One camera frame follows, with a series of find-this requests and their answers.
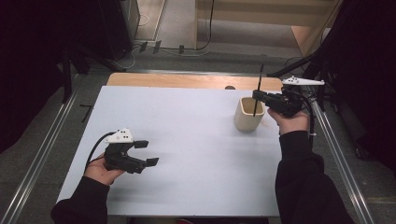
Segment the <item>black cable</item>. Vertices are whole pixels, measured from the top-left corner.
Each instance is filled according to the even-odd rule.
[[[184,49],[184,50],[202,50],[202,49],[205,49],[209,45],[209,43],[212,39],[212,21],[213,21],[214,7],[215,7],[215,0],[212,0],[212,8],[210,9],[210,19],[209,19],[209,38],[207,39],[206,44],[203,47],[200,47],[198,49]]]
[[[91,153],[90,153],[90,156],[89,156],[88,159],[87,159],[87,162],[85,163],[84,173],[85,173],[85,171],[87,170],[88,165],[92,162],[92,161],[91,161],[91,158],[92,158],[93,152],[96,150],[96,148],[97,148],[97,147],[99,146],[99,144],[102,142],[102,140],[105,139],[106,137],[110,136],[111,134],[113,134],[113,133],[107,133],[107,134],[103,135],[103,136],[102,136],[101,138],[99,138],[99,140],[96,142],[95,146],[94,146],[94,147],[92,148],[92,150],[91,150]]]
[[[94,159],[94,160],[91,160],[90,163],[88,163],[88,165],[90,165],[93,161],[99,161],[99,160],[101,160],[102,158],[104,158],[104,156],[103,156],[103,157],[98,157],[98,158],[96,158],[96,159]]]
[[[297,62],[292,63],[288,67],[285,67],[277,72],[267,74],[267,76],[268,77],[282,77],[283,75],[289,73],[290,71],[293,71],[294,69],[296,69],[298,67],[305,65],[306,63],[312,63],[312,59],[315,59],[316,55],[317,55],[317,52],[315,51],[314,53],[312,53],[306,57],[303,57],[302,59],[298,60]]]
[[[288,67],[288,62],[289,62],[290,60],[293,60],[293,59],[302,59],[302,58],[303,58],[303,57],[292,57],[292,58],[288,58],[288,59],[285,61],[284,67],[285,67],[285,68]],[[301,65],[300,68],[303,69],[303,71],[305,71],[305,68],[303,68],[303,66],[304,66],[304,64]],[[294,74],[294,73],[292,73],[291,71],[289,71],[289,73],[292,74],[293,76],[301,76],[301,74]]]
[[[297,91],[288,91],[288,90],[284,90],[284,91],[300,96],[303,99],[303,101],[305,102],[305,107],[308,109],[308,112],[309,112],[309,143],[310,143],[311,148],[312,148],[314,146],[314,135],[315,135],[315,130],[314,130],[314,128],[315,128],[314,110],[312,109],[311,104],[309,103],[308,99],[304,95],[300,94]]]
[[[320,44],[319,44],[319,47],[318,47],[318,48],[320,48],[320,46],[321,46],[322,43],[323,43],[323,36],[324,36],[324,31],[323,31],[323,33],[322,33],[321,36],[320,36]],[[287,59],[286,62],[285,62],[285,67],[287,67],[288,62],[289,62],[290,60],[292,60],[292,59],[305,59],[305,57],[292,57],[292,58],[289,58],[289,59]],[[292,75],[294,75],[294,76],[299,76],[299,75],[293,74],[291,71],[289,71],[289,73],[292,74]]]

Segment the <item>hand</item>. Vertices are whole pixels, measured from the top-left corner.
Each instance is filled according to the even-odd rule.
[[[111,185],[114,180],[125,173],[122,170],[110,170],[105,168],[104,154],[100,155],[96,161],[92,161],[85,171],[85,176],[94,179],[104,185]]]
[[[268,114],[279,126],[280,135],[294,131],[308,131],[309,129],[309,118],[303,111],[298,112],[291,118],[286,118],[271,108],[268,109]]]

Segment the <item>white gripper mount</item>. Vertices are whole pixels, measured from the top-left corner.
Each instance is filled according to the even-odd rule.
[[[292,76],[287,79],[282,80],[283,84],[287,85],[294,85],[294,86],[319,86],[319,85],[324,85],[324,81],[316,81],[316,80],[311,80],[311,79],[305,79],[305,78],[298,78],[295,76]]]
[[[132,143],[133,141],[131,131],[128,128],[118,130],[105,139],[106,143]]]

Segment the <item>metal rail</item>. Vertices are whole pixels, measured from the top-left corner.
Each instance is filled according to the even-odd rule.
[[[76,99],[79,83],[80,83],[80,76],[76,75],[74,78],[74,86],[75,89],[73,90],[70,98],[65,102],[55,118],[52,122],[49,131],[40,146],[35,158],[30,165],[29,170],[27,171],[25,177],[23,178],[22,182],[17,187],[14,196],[12,197],[12,201],[8,206],[8,209],[1,221],[1,224],[14,224],[17,222],[18,217],[21,214],[21,210],[26,204],[26,201],[32,192],[33,187],[35,186],[35,182],[40,175],[40,172],[52,150],[52,146],[59,134],[59,131],[62,129],[64,125],[64,121],[67,118],[67,115]]]
[[[340,145],[338,144],[337,138],[334,134],[334,131],[332,130],[332,126],[330,125],[329,119],[327,118],[326,112],[322,112],[316,102],[312,103],[312,107],[314,108],[315,114],[317,115],[318,121],[324,132],[326,140],[329,143],[329,147],[332,151],[332,155],[338,167],[338,171],[343,178],[346,190],[349,194],[350,200],[353,203],[353,206],[355,207],[360,222],[362,224],[374,224],[375,222],[373,220],[373,217],[361,193],[361,189],[359,188],[356,179],[352,174],[352,171],[349,169],[347,160],[344,157]]]

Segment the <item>wooden board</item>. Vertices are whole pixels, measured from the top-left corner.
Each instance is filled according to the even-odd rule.
[[[258,83],[258,77],[114,73],[110,76],[107,85],[195,89],[225,89],[227,86],[234,86],[237,90],[255,90]],[[280,91],[282,86],[279,78],[262,78],[261,90]]]

